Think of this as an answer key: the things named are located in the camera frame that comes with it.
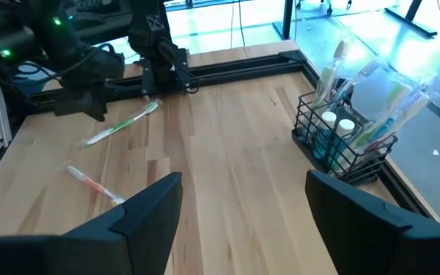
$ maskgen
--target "toothbrush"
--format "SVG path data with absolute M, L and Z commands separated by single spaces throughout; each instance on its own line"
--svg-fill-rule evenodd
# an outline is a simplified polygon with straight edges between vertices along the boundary
M 349 52 L 349 43 L 345 40 L 341 40 L 341 42 L 339 42 L 339 44 L 335 48 L 334 58 L 338 59 L 341 57 L 345 57 L 348 55 L 348 52 Z
M 112 205 L 117 206 L 125 202 L 125 200 L 119 196 L 116 196 L 112 192 L 108 191 L 103 185 L 97 183 L 94 180 L 91 180 L 87 175 L 85 175 L 83 172 L 79 171 L 75 167 L 72 167 L 68 165 L 66 167 L 67 171 L 73 175 L 78 181 L 83 182 L 87 186 L 91 187 L 91 189 L 95 190 L 98 193 L 107 195 L 110 199 L 112 199 Z
M 366 79 L 367 77 L 369 77 L 371 74 L 374 73 L 375 70 L 380 67 L 381 64 L 382 62 L 376 59 L 366 64 L 366 66 L 364 66 L 364 68 L 361 69 L 355 77 L 349 79 L 342 85 L 342 87 L 339 89 L 339 95 L 337 96 L 337 99 L 335 101 L 338 102 L 339 100 L 341 100 L 346 95 L 351 86 L 353 86 L 355 83 L 360 82 L 362 79 Z
M 336 66 L 327 66 L 324 68 L 315 91 L 315 99 L 313 100 L 312 108 L 317 108 L 319 105 L 321 105 L 321 103 L 324 102 L 325 97 L 332 88 L 332 83 L 334 83 L 336 73 Z
M 388 117 L 390 117 L 395 109 L 401 105 L 405 97 L 408 96 L 410 89 L 410 86 L 397 82 L 393 89 L 387 95 L 386 112 L 372 125 L 363 127 L 360 130 L 360 134 L 356 134 L 356 136 L 352 139 L 351 145 L 349 147 L 353 148 L 356 153 L 363 150 L 364 148 L 361 148 L 361 145 L 366 143 L 368 138 L 372 137 L 378 131 L 378 129 L 387 121 Z M 347 167 L 349 167 L 350 163 L 356 157 L 353 154 L 348 156 L 349 154 L 349 148 L 345 148 L 344 152 L 339 155 L 337 161 L 334 162 L 335 165 L 333 165 L 332 168 L 336 173 L 339 173 L 342 169 L 347 169 Z
M 427 94 L 418 91 L 407 102 L 403 103 L 400 110 L 396 111 L 397 114 L 395 115 L 395 119 L 388 118 L 388 123 L 386 123 L 373 137 L 370 138 L 371 144 L 367 146 L 365 151 L 376 150 L 383 142 L 397 133 L 405 123 L 422 111 L 429 102 L 430 97 Z M 364 163 L 366 159 L 373 157 L 374 155 L 370 154 L 367 157 L 360 159 L 358 163 Z
M 357 149 L 366 142 L 369 137 L 373 136 L 373 134 L 387 121 L 388 117 L 390 117 L 395 109 L 402 104 L 410 91 L 410 86 L 397 82 L 387 96 L 387 111 L 366 130 L 363 130 L 359 137 L 355 138 L 351 146 L 354 146 L 354 148 Z
M 143 118 L 144 116 L 150 114 L 151 112 L 155 111 L 162 105 L 162 102 L 159 99 L 155 99 L 151 102 L 148 102 L 138 114 L 131 116 L 130 118 L 125 119 L 122 122 L 119 122 L 115 126 L 108 128 L 104 131 L 99 132 L 94 137 L 91 137 L 88 139 L 88 141 L 84 142 L 83 147 L 89 147 L 96 142 L 102 140 L 103 138 L 108 137 L 110 134 L 114 134 L 117 131 L 120 131 L 121 129 L 131 125 L 132 123 L 136 122 L 137 120 Z

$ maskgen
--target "wooden table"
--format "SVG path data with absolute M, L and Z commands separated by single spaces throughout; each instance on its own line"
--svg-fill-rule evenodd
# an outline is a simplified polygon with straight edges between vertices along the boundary
M 296 48 L 287 41 L 189 61 Z M 137 73 L 128 67 L 127 75 Z M 169 95 L 159 111 L 87 149 L 82 139 L 144 101 L 108 104 L 104 123 L 84 114 L 30 116 L 0 162 L 0 235 L 62 234 L 111 208 L 59 170 L 65 163 L 125 198 L 181 171 L 183 207 L 167 274 L 335 274 L 304 193 L 312 164 L 290 137 L 297 98 L 312 89 L 291 73 Z M 392 201 L 380 182 L 364 188 Z

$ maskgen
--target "desk leg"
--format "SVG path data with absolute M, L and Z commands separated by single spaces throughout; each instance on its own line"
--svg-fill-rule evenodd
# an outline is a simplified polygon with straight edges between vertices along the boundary
M 395 16 L 398 19 L 409 24 L 411 27 L 415 28 L 417 31 L 420 31 L 421 33 L 423 33 L 426 37 L 434 37 L 435 35 L 437 35 L 437 31 L 434 31 L 434 30 L 430 29 L 429 27 L 426 27 L 422 24 L 419 24 L 419 23 L 413 21 L 414 17 L 416 16 L 417 11 L 419 10 L 421 3 L 422 3 L 422 0 L 413 0 L 405 17 L 403 17 L 403 15 L 401 15 L 395 8 L 385 8 L 385 11 L 387 11 L 392 16 Z
M 283 23 L 273 23 L 274 29 L 281 36 L 281 39 L 287 40 L 290 38 L 291 28 L 291 14 L 293 13 L 293 0 L 286 0 L 284 2 L 284 16 Z

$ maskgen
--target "black wire basket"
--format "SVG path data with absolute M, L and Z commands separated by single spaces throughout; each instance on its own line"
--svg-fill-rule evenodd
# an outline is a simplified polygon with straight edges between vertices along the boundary
M 348 137 L 339 137 L 335 129 L 322 120 L 322 113 L 330 108 L 330 111 L 337 115 L 335 125 L 338 125 L 342 119 L 353 121 L 353 134 L 357 133 L 368 120 L 352 108 L 350 96 L 337 102 L 324 101 L 324 104 L 317 108 L 311 108 L 310 99 L 313 99 L 314 95 L 315 92 L 311 92 L 299 97 L 295 128 L 292 130 L 295 143 L 317 170 L 336 176 L 352 186 L 376 180 L 385 157 L 391 152 L 398 138 L 392 135 L 364 152 L 354 151 L 348 144 Z M 319 134 L 322 128 L 325 133 L 330 129 L 331 134 L 329 136 Z

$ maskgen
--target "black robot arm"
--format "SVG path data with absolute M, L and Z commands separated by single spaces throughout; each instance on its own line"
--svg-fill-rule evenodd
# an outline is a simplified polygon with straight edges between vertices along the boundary
M 104 121 L 105 81 L 120 79 L 125 70 L 122 54 L 111 45 L 91 47 L 83 43 L 69 22 L 61 0 L 26 0 L 19 3 L 4 1 L 0 10 L 0 85 L 6 91 L 10 108 L 32 113 L 32 104 L 16 96 L 12 78 L 18 64 L 32 60 L 57 72 L 54 78 L 64 93 L 56 101 L 55 112 L 74 109 Z M 35 86 L 49 78 L 18 84 Z
M 129 1 L 133 16 L 128 41 L 143 57 L 145 68 L 141 91 L 158 88 L 166 92 L 178 87 L 188 91 L 186 51 L 172 42 L 163 0 Z M 91 47 L 83 43 L 68 18 L 67 3 L 67 0 L 0 0 L 0 85 L 6 90 L 10 108 L 32 113 L 32 105 L 21 94 L 16 96 L 19 91 L 12 84 L 12 77 L 18 64 L 34 61 L 57 72 L 53 77 L 59 77 L 64 92 L 56 99 L 56 115 L 85 112 L 104 121 L 105 94 L 110 90 L 105 81 L 123 77 L 124 57 L 109 44 Z

